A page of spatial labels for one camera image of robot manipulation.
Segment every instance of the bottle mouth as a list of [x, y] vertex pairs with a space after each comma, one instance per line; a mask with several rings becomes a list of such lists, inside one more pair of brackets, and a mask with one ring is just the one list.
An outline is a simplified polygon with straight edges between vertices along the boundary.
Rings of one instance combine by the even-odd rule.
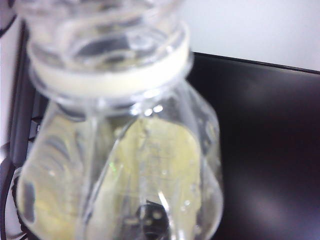
[[18, 0], [35, 86], [62, 101], [118, 101], [183, 79], [191, 61], [180, 2]]
[[183, 38], [181, 0], [18, 0], [29, 52], [49, 66], [117, 72], [153, 63]]

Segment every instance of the white wall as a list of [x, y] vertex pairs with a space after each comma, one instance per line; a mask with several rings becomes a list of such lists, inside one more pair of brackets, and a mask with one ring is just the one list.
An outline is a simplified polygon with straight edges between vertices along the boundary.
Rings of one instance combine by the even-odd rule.
[[185, 0], [195, 52], [320, 71], [320, 0]]

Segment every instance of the plastic bottle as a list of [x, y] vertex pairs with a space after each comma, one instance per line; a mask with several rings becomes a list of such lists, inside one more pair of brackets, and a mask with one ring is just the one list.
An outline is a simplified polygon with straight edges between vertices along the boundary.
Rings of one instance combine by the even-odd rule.
[[207, 240], [223, 209], [219, 125], [186, 82], [179, 0], [19, 0], [51, 99], [17, 202], [42, 240]]

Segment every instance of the black surface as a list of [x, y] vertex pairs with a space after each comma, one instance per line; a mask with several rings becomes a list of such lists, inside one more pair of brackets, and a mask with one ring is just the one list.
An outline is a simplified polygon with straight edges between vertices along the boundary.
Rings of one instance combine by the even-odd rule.
[[196, 54], [189, 76], [221, 129], [214, 240], [320, 239], [320, 75]]
[[16, 73], [16, 90], [10, 134], [9, 156], [16, 168], [21, 167], [26, 160], [35, 96], [35, 88], [32, 86], [28, 74], [30, 62], [26, 53], [28, 34], [24, 31], [24, 28], [21, 30], [21, 48], [18, 53], [19, 61], [17, 63], [18, 71]]

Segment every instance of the clear plastic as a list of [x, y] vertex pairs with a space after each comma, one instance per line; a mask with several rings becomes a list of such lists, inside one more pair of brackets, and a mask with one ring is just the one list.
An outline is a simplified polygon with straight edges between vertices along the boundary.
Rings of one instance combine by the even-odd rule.
[[19, 181], [28, 227], [43, 240], [209, 239], [223, 208], [212, 108], [184, 80], [138, 106], [95, 106], [50, 103]]
[[[24, 223], [42, 240], [208, 240], [223, 210], [219, 124], [184, 79], [179, 1], [43, 2], [18, 3], [33, 82], [51, 98], [18, 183]], [[69, 28], [44, 29], [58, 22]], [[121, 51], [104, 41], [133, 30]], [[61, 33], [74, 40], [63, 51]]]

